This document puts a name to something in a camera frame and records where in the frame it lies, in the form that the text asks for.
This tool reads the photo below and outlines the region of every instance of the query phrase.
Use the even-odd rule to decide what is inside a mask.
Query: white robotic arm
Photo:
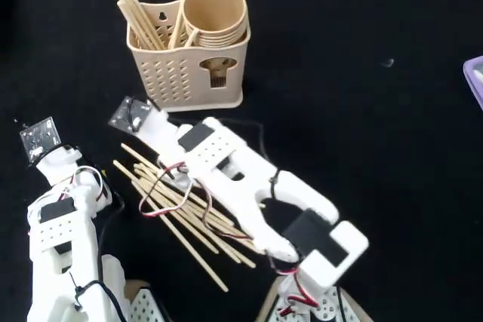
[[[91,220],[111,204],[111,191],[99,171],[79,166],[79,150],[60,144],[51,119],[21,133],[23,140],[29,135],[24,145],[32,146],[26,147],[27,154],[35,156],[30,161],[37,161],[36,167],[52,188],[28,207],[33,271],[27,321],[119,321],[119,313],[101,285],[82,289],[100,279],[101,267],[103,285],[114,294],[120,313],[124,317],[128,314],[124,271],[113,256],[102,256],[98,264],[97,236]],[[54,147],[48,150],[47,144]]]
[[[164,176],[163,180],[179,189],[186,189],[191,179],[202,184],[238,220],[241,228],[253,238],[255,246],[270,256],[286,262],[299,259],[294,245],[266,223],[258,206],[263,199],[276,196],[301,210],[313,210],[321,222],[328,225],[328,235],[315,238],[330,239],[331,246],[336,245],[343,258],[334,263],[328,255],[329,250],[314,249],[297,270],[299,282],[314,299],[321,298],[327,288],[335,285],[368,248],[368,239],[350,222],[337,224],[339,213],[327,198],[292,173],[278,171],[217,119],[206,118],[194,127],[188,124],[177,127],[169,122],[167,112],[139,103],[141,106],[138,105],[136,110],[143,111],[130,115],[133,124],[126,124],[126,112],[135,110],[131,107],[132,102],[139,103],[125,101],[130,107],[122,105],[110,124],[142,140],[159,154],[158,161],[164,165],[184,162],[187,174],[173,170],[173,178]],[[235,181],[233,177],[237,174],[241,177]],[[294,276],[288,276],[279,287],[283,298],[299,292]],[[291,301],[291,304],[297,313],[313,309],[297,301]]]

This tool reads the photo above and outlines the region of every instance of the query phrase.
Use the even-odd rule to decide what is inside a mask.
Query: wooden chopstick
[[[126,0],[130,7],[132,7],[134,14],[137,16],[140,24],[146,31],[146,34],[151,38],[151,42],[155,45],[157,51],[163,51],[166,49],[165,44],[159,38],[156,28],[153,26],[152,21],[148,17],[143,6],[139,3],[139,0]]]
[[[141,179],[140,183],[141,183],[141,186],[143,187],[143,189],[145,191],[146,190],[149,191],[152,188],[152,185],[153,185],[152,182],[150,182],[147,179]],[[157,189],[157,187],[155,187],[155,190],[153,190],[151,194],[153,195],[153,198],[155,200],[158,200],[158,198],[156,196],[158,196],[159,193],[156,189]],[[172,207],[173,204],[171,203],[171,204],[166,204],[166,205],[163,205],[163,206],[164,207]],[[179,213],[180,215],[182,215],[195,228],[197,228],[200,232],[207,235],[223,252],[226,253],[227,256],[229,256],[231,259],[233,259],[233,261],[235,261],[236,263],[241,262],[241,260],[232,252],[232,248],[230,248],[229,245],[225,241],[223,241],[222,239],[217,237],[210,229],[206,228],[199,219],[190,215],[189,212],[187,212],[186,210],[183,210],[183,209],[177,210],[176,213]]]
[[[134,169],[134,172],[137,173],[138,175],[141,175],[141,176],[143,174],[143,172],[139,169]],[[145,180],[142,180],[142,182],[145,182],[147,184],[144,187],[145,190],[149,191],[152,188],[153,182],[151,180],[145,179]],[[155,186],[154,190],[155,190],[155,192],[153,191],[152,194],[154,194],[154,193],[158,194],[158,192],[162,192],[162,190],[160,190],[158,186]],[[206,228],[206,226],[202,223],[202,221],[195,217],[195,214],[190,213],[190,212],[192,212],[192,209],[189,206],[186,205],[185,207],[183,207],[183,209],[181,209],[179,211],[181,213],[183,213],[183,216],[186,220],[191,222],[200,232],[203,232],[205,235],[207,235],[221,250],[223,250],[235,262],[240,263],[240,261],[242,261],[245,264],[247,264],[248,266],[250,266],[251,268],[254,268],[254,267],[252,267],[252,265],[253,265],[252,261],[250,261],[248,258],[246,258],[240,252],[237,251],[237,253],[235,253],[235,255],[234,255],[232,253],[232,251],[229,248],[227,248],[227,246],[229,246],[229,244],[227,244],[223,239],[219,238],[210,229]],[[241,232],[238,229],[235,229],[235,228],[231,229],[229,227],[229,225],[222,225],[221,223],[218,223],[217,226],[220,227],[219,229],[221,229],[222,231],[228,232],[230,234],[234,232],[238,235],[241,235]],[[235,239],[235,241],[238,241],[241,245],[247,247],[248,249],[254,251],[255,253],[260,253],[260,251],[256,250],[254,245],[247,240]]]
[[[135,152],[131,147],[129,147],[125,143],[121,143],[121,147],[122,147],[122,149],[127,151],[129,154],[131,154],[131,156],[135,157],[139,162],[146,165],[153,173],[159,172],[159,167],[155,166],[151,161],[149,161],[147,158],[144,158],[138,152]]]
[[[141,25],[138,23],[136,17],[132,14],[131,9],[126,4],[125,0],[118,1],[118,8],[124,15],[124,18],[128,22],[130,28],[133,30],[134,34],[137,36],[141,43],[143,49],[153,50],[151,42],[146,37],[146,33],[142,30]]]
[[[125,149],[126,151],[128,151],[128,149],[130,149],[128,146],[125,146],[123,147],[123,149]],[[139,160],[141,163],[143,163],[141,160],[144,159],[141,155],[139,155],[141,158],[138,158],[136,156],[137,152],[134,152],[134,153],[131,153],[129,152],[131,155],[133,155],[135,158],[137,158],[137,160]],[[148,174],[151,176],[152,175],[152,172],[148,170]],[[165,190],[169,196],[171,197],[172,194],[176,194],[176,192],[174,192],[173,190],[171,190],[170,188],[168,188],[163,182],[160,182],[159,183],[160,186],[162,186],[163,190]],[[201,199],[199,196],[197,196],[196,194],[194,193],[191,193],[189,194],[189,198],[191,200],[193,200],[194,202],[196,202],[198,205],[200,205],[201,207],[207,207],[208,204],[206,203],[206,201],[204,201],[203,199]],[[220,211],[216,210],[215,208],[211,208],[211,212],[216,216],[218,217],[219,219],[223,220],[226,224],[228,225],[231,225],[231,226],[234,226],[235,223],[233,221],[231,221],[230,219],[228,219],[225,215],[223,215]]]
[[[146,193],[139,187],[135,182],[131,181],[134,188],[136,188],[137,192],[144,198],[146,197]],[[155,206],[154,202],[147,198],[146,202],[153,207]],[[208,263],[198,254],[196,249],[184,238],[184,236],[174,227],[173,224],[168,220],[168,218],[164,215],[159,216],[161,220],[165,223],[165,225],[172,231],[172,233],[178,238],[181,244],[191,253],[191,255],[196,259],[196,261],[202,266],[202,268],[208,273],[208,275],[215,281],[216,284],[221,288],[223,292],[228,292],[228,287],[224,284],[220,277],[215,273],[215,271],[209,266]]]
[[[114,160],[112,162],[114,166],[116,166],[125,176],[127,176],[129,179],[131,179],[132,182],[135,182],[139,187],[142,189],[145,189],[146,192],[149,191],[149,187],[145,187],[141,181],[139,181],[138,178],[135,177],[123,164],[121,164],[119,161]],[[209,250],[211,250],[213,253],[218,254],[219,251],[218,249],[210,243],[205,237],[200,235],[197,230],[195,230],[187,221],[183,220],[179,215],[173,213],[171,214],[182,226],[184,226],[186,229],[188,229],[195,237],[199,239]]]

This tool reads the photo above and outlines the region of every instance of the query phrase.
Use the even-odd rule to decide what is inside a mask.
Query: red wire
[[[285,307],[283,310],[281,310],[279,312],[279,314],[280,314],[280,317],[285,317],[285,316],[287,316],[287,315],[289,315],[290,313],[293,313],[293,312],[294,311],[292,311],[292,308],[290,306],[288,306],[288,307]]]
[[[286,270],[278,269],[277,266],[275,265],[275,262],[273,261],[272,256],[270,256],[270,254],[268,254],[267,252],[266,252],[266,256],[269,259],[270,266],[275,271],[275,273],[277,273],[278,275],[291,275],[291,274],[295,273],[297,271],[297,269],[299,268],[299,265],[297,264],[293,268],[290,268],[290,269],[286,269]]]
[[[164,175],[166,175],[167,173],[169,173],[171,170],[175,169],[176,167],[179,167],[179,166],[183,166],[184,165],[184,161],[181,161],[181,162],[177,162],[176,164],[172,164],[171,166],[169,167],[166,167],[164,170],[163,170],[163,173],[161,174],[161,176],[152,184],[152,187],[151,189],[149,190],[149,192],[141,199],[141,201],[139,202],[139,206],[138,206],[138,209],[140,211],[140,213],[145,216],[146,218],[153,218],[153,217],[156,217],[156,216],[160,216],[160,215],[163,215],[163,214],[166,214],[166,213],[170,213],[171,211],[175,210],[176,208],[169,208],[169,210],[163,210],[163,209],[160,209],[160,210],[157,210],[155,212],[150,212],[150,213],[144,213],[141,209],[143,207],[143,204],[144,202],[146,201],[146,199],[151,195],[152,191],[155,189],[156,187],[156,184],[158,184],[158,182],[161,181],[161,179],[163,178]]]
[[[299,279],[298,279],[298,276],[297,276],[297,273],[294,273],[294,280],[295,280],[295,283],[297,284],[297,288],[299,290],[299,292],[302,294],[302,296],[305,298],[306,300],[306,304],[307,305],[314,305],[314,307],[319,307],[319,304],[317,303],[317,301],[315,299],[313,299],[302,287],[302,285],[300,284],[299,282]]]

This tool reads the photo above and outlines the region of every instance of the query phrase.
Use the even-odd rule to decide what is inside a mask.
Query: black table surface
[[[477,320],[483,113],[462,65],[483,54],[483,0],[247,1],[244,102],[183,116],[265,124],[273,162],[368,236],[340,283],[372,318]],[[106,121],[124,95],[144,95],[115,2],[2,0],[2,320],[28,311],[26,206],[48,187],[27,168],[18,133],[49,115],[127,200],[106,241],[126,277],[149,281],[175,321],[254,320],[275,277],[266,260],[248,254],[251,270],[193,241],[229,286],[221,292],[158,220],[136,214],[112,166],[133,162],[121,141],[143,148]],[[255,127],[232,128],[258,147]],[[283,228],[297,212],[275,203],[267,218]]]

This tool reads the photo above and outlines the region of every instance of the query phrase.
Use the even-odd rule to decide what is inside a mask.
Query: paper cup
[[[226,40],[246,28],[245,0],[183,0],[181,7],[186,31],[199,29],[200,39]]]

